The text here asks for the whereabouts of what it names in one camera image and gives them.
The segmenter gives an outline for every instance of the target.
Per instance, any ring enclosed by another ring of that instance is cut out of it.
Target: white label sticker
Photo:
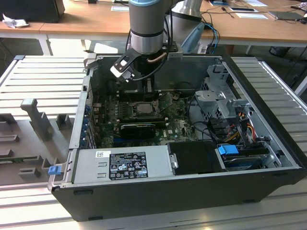
[[[96,157],[110,157],[111,151],[97,151]]]

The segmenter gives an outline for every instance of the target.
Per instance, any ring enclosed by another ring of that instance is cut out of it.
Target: desk leg
[[[82,45],[83,50],[86,50],[85,40],[81,39],[81,45]]]
[[[43,54],[44,55],[53,55],[49,40],[44,38],[44,37],[39,38],[38,40],[39,40],[39,43],[40,43],[40,47],[42,48]]]
[[[297,89],[294,91],[298,96],[301,96],[302,93],[305,91],[305,89],[307,88],[307,76],[305,77],[305,79],[299,84],[299,86],[297,87]]]
[[[246,50],[245,54],[250,55],[250,53],[253,51],[254,46],[248,46],[248,49]]]

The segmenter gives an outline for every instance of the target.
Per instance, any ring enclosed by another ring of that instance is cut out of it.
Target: white paper
[[[121,12],[128,12],[129,7],[128,6],[112,6],[111,11],[121,11]]]
[[[268,19],[263,14],[258,13],[236,13],[239,18],[253,18],[253,19]]]
[[[2,22],[6,24],[8,27],[15,29],[16,27],[28,26],[27,22],[24,19],[13,19],[3,15]]]
[[[258,0],[244,0],[244,1],[251,6],[267,6],[266,4],[263,4],[262,2]]]

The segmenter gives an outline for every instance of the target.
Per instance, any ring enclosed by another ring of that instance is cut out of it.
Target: blue latch
[[[221,155],[239,154],[238,149],[236,148],[235,145],[222,145],[221,147],[218,148],[218,150]]]
[[[62,166],[50,166],[48,174],[49,175],[61,175]]]

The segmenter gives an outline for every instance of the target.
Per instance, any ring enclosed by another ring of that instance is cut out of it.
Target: electronic device on desk
[[[254,8],[229,7],[229,9],[235,12],[258,12]]]
[[[212,6],[229,6],[226,0],[210,0]]]
[[[268,13],[272,15],[276,20],[296,21],[303,18],[302,15],[294,12],[269,11]]]
[[[25,19],[27,22],[57,23],[63,15],[63,0],[10,0],[0,1],[2,14],[13,19]]]

